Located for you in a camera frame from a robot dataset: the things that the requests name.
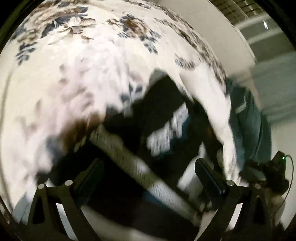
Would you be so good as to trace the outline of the right grey-green curtain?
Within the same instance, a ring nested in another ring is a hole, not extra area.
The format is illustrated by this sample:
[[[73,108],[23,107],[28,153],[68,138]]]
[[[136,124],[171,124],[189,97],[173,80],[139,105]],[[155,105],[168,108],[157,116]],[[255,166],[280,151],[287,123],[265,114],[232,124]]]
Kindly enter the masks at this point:
[[[295,118],[295,47],[267,14],[235,25],[255,59],[250,69],[270,123]]]

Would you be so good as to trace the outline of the floral bed quilt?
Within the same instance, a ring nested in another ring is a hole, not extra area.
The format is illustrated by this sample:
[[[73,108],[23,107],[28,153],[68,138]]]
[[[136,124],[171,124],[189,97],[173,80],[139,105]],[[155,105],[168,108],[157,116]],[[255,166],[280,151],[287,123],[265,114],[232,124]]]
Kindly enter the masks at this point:
[[[160,76],[190,101],[182,70],[205,63],[225,86],[223,67],[182,17],[146,1],[45,1],[17,28],[1,54],[4,104],[1,157],[4,200],[31,201],[37,175],[53,169],[47,148],[79,151],[93,133],[96,147],[149,193],[188,220],[196,214],[118,137],[102,127],[112,107],[131,115]]]

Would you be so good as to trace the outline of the dark green folded blanket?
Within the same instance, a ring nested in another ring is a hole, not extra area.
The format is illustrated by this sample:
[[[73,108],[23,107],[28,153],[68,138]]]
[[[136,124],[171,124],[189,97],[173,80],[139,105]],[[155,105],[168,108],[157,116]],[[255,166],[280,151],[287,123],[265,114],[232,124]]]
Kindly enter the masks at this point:
[[[242,171],[249,161],[269,162],[272,148],[271,129],[266,117],[257,107],[251,90],[233,79],[227,79],[226,95],[231,100],[229,123],[239,171]]]

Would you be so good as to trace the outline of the black grey striped sweater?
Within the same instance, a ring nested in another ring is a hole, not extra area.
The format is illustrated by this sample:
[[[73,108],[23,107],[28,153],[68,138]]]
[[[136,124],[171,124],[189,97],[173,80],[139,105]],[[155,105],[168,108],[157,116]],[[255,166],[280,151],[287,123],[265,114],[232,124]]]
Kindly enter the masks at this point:
[[[103,126],[188,205],[192,202],[177,184],[201,146],[215,169],[222,172],[216,157],[222,144],[206,112],[199,102],[185,97],[169,76],[152,84],[144,97],[132,105],[131,115],[108,108]],[[115,223],[167,240],[192,239],[197,234],[198,225],[149,193],[94,144],[87,143],[77,152],[64,154],[58,141],[50,138],[47,148],[53,157],[53,170],[39,173],[39,182],[50,179],[60,185],[67,178],[76,178],[95,161],[91,179],[96,188],[87,191],[83,198],[87,207]]]

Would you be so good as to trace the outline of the window with metal grille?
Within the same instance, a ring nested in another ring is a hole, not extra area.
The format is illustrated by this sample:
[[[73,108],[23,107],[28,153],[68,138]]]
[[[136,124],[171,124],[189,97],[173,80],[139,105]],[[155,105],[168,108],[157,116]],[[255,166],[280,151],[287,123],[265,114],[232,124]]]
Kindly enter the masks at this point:
[[[233,25],[265,11],[253,0],[210,0]]]

